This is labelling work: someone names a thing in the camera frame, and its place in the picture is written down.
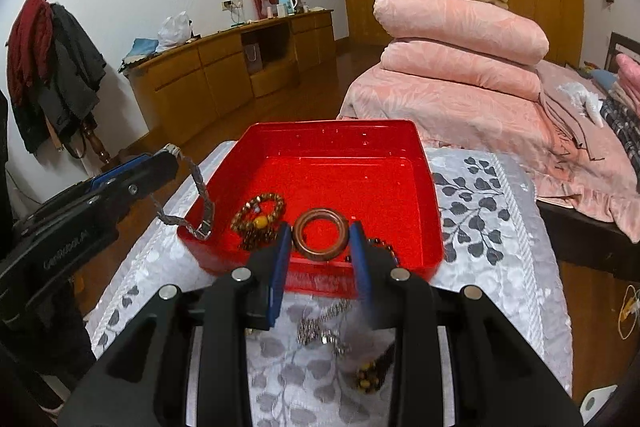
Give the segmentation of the blue cloth on sideboard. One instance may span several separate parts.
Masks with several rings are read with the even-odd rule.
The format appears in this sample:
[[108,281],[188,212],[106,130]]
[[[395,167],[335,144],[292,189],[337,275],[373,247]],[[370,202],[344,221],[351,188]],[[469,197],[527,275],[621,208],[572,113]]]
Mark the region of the blue cloth on sideboard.
[[118,71],[123,72],[134,64],[149,60],[156,55],[157,47],[158,41],[156,39],[135,38],[131,49],[120,62]]

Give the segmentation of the pink folded clothes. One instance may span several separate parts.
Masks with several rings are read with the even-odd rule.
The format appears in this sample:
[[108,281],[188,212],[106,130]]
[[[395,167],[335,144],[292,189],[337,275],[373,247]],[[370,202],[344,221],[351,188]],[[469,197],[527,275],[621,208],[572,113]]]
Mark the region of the pink folded clothes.
[[640,65],[625,53],[617,53],[615,61],[618,66],[618,80],[626,95],[634,102],[636,112],[640,103]]

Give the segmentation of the plaid folded shirt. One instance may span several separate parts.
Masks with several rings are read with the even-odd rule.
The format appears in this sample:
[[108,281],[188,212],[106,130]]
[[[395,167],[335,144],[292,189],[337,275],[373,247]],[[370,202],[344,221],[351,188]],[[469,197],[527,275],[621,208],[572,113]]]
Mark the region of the plaid folded shirt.
[[634,173],[640,173],[639,117],[629,107],[610,96],[605,99],[600,114],[612,129],[629,159]]

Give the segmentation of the hanging red garment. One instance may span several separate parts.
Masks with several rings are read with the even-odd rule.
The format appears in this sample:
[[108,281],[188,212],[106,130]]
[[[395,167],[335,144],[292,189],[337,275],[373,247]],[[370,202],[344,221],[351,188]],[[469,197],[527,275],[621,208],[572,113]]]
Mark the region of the hanging red garment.
[[15,106],[22,105],[32,89],[51,79],[52,38],[51,5],[47,0],[25,0],[6,43],[6,81]]

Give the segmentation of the pink bed sheet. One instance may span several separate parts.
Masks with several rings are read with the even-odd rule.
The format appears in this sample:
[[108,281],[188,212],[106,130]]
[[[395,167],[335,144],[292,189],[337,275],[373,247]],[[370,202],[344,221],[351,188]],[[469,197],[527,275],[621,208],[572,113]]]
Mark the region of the pink bed sheet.
[[541,105],[452,81],[390,72],[374,65],[348,88],[345,119],[407,119],[429,147],[513,156],[539,199],[612,222],[639,239],[637,176],[613,131],[598,130],[604,156],[589,158],[547,117]]

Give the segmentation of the white leaf pattern bedspread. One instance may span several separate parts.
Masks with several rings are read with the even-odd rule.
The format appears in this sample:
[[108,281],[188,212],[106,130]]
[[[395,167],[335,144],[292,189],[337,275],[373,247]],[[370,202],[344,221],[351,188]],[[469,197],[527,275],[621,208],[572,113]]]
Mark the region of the white leaf pattern bedspread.
[[[532,182],[504,155],[431,148],[426,153],[442,214],[438,287],[479,287],[527,339],[564,388],[573,382],[572,326],[559,265]],[[184,291],[212,279],[178,239],[154,221],[129,251],[86,329],[103,353],[166,284]],[[365,395],[358,367],[385,351],[390,331],[371,332],[356,305],[288,293],[276,325],[247,337],[250,407],[257,426],[383,426],[390,388]]]

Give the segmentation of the long wooden sideboard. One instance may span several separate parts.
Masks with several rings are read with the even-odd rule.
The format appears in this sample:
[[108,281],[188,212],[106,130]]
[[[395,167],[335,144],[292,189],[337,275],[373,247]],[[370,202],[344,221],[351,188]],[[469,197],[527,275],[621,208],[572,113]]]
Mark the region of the long wooden sideboard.
[[124,75],[148,128],[183,145],[334,57],[332,12],[320,9],[217,32],[128,66]]

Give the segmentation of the hanging dark clothes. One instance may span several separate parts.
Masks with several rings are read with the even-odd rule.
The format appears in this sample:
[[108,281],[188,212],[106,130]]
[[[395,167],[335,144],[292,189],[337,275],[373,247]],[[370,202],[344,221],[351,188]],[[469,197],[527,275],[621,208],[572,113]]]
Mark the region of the hanging dark clothes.
[[18,132],[28,153],[49,140],[75,159],[96,139],[93,109],[106,62],[76,17],[63,5],[25,0],[6,43],[6,84]]

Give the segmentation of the red metal tin box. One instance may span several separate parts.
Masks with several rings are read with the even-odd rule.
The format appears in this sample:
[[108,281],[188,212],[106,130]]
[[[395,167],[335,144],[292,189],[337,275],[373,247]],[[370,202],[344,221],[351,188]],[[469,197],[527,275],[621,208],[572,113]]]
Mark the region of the red metal tin box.
[[330,208],[394,248],[399,264],[431,280],[444,259],[436,191],[413,122],[327,120],[254,124],[232,145],[207,182],[215,205],[208,239],[186,228],[178,237],[214,275],[250,255],[232,218],[252,197],[284,200],[283,221]]

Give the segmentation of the white plastic bag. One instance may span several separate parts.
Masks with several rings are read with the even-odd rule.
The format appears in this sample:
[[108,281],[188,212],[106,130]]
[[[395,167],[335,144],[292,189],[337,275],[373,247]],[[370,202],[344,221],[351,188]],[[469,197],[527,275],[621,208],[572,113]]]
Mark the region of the white plastic bag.
[[157,33],[157,53],[182,46],[192,38],[192,22],[186,11],[167,17]]

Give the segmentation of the wall power socket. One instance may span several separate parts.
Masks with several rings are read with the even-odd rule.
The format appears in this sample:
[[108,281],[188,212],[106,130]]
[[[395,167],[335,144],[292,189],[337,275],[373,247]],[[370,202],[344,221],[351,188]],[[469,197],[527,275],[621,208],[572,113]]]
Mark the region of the wall power socket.
[[243,0],[224,0],[221,2],[221,9],[224,11],[242,10],[243,8]]

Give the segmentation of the lower pink folded quilt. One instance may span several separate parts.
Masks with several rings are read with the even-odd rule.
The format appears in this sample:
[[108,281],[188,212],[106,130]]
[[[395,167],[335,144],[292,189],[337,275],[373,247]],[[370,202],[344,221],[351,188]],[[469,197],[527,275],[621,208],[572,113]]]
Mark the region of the lower pink folded quilt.
[[531,67],[428,40],[395,40],[381,55],[382,69],[452,81],[537,102],[541,81]]

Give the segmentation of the silver wrist watch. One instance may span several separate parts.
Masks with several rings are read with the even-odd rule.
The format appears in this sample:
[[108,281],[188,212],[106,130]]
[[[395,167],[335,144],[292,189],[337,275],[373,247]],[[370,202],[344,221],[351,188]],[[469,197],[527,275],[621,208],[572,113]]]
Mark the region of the silver wrist watch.
[[186,156],[181,148],[175,144],[168,143],[163,146],[160,151],[171,154],[189,167],[190,177],[195,190],[194,202],[198,202],[201,205],[201,212],[200,220],[192,223],[186,219],[186,216],[167,213],[164,206],[154,196],[151,196],[156,217],[163,225],[175,228],[183,227],[194,239],[205,241],[205,239],[209,238],[210,233],[213,232],[216,206],[209,196],[202,170],[199,165],[196,165],[195,162]]

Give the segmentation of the wooden coat stand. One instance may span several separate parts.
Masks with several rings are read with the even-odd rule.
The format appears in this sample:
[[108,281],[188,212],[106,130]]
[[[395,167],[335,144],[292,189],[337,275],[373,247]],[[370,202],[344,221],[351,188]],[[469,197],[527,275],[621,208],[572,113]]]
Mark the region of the wooden coat stand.
[[98,124],[92,113],[100,101],[106,62],[73,14],[58,2],[47,2],[53,24],[52,77],[42,84],[38,102],[70,156],[85,160],[92,150],[107,167],[112,158],[96,135]]

